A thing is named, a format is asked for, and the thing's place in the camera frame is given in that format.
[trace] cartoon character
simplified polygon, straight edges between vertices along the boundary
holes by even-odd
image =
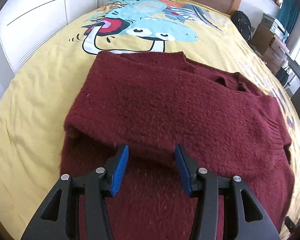
[[[196,19],[214,26],[204,17],[199,7],[194,7],[192,11],[188,7],[184,8],[186,13],[181,14],[177,13],[179,11],[173,11],[174,8],[177,8],[176,6],[191,7],[192,5],[179,4],[170,0],[112,0],[106,6],[109,5],[113,8],[111,11],[106,14],[99,12],[89,19],[89,21],[95,22],[94,24],[83,26],[88,28],[85,32],[87,37],[82,44],[83,50],[87,53],[97,54],[101,50],[109,50],[114,53],[164,52],[166,42],[192,42],[197,40],[195,32],[184,25],[184,21]],[[147,40],[149,47],[146,49],[118,49],[105,45],[105,42],[111,43],[114,41],[114,38],[118,37],[117,35]]]

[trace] red sweater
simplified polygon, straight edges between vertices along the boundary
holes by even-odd
[[[294,183],[287,160],[291,138],[276,99],[239,73],[199,64],[182,52],[103,51],[65,130],[60,173],[73,177],[101,166],[116,145],[129,145],[121,190],[107,199],[114,239],[189,238],[196,199],[182,191],[176,143],[215,174],[240,175],[281,229]],[[222,239],[219,199],[217,239]],[[81,209],[85,237],[83,214]]]

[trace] cartoon eye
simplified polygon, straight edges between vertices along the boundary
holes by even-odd
[[[164,41],[174,41],[176,39],[169,33],[155,33],[155,36]]]
[[[133,35],[133,36],[139,36],[139,37],[147,37],[152,34],[152,32],[145,28],[131,28],[127,30],[127,34]]]

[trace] metal screw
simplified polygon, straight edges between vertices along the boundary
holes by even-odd
[[[234,176],[233,180],[236,182],[240,182],[241,181],[241,177],[240,176]]]
[[[70,178],[69,174],[63,174],[63,175],[61,176],[61,179],[62,179],[62,180],[68,180],[69,178]]]
[[[207,174],[208,170],[206,168],[199,168],[199,173],[201,173],[201,174]]]
[[[99,167],[96,169],[96,173],[104,173],[105,172],[105,168],[104,167]]]

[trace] bed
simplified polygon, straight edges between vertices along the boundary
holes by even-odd
[[[276,97],[292,138],[295,185],[287,215],[297,222],[300,121],[283,87],[227,15],[239,4],[240,0],[111,0],[40,46],[0,101],[0,231],[19,240],[57,181],[64,119],[101,50],[183,51],[200,63],[240,72]],[[287,238],[285,226],[280,236]]]

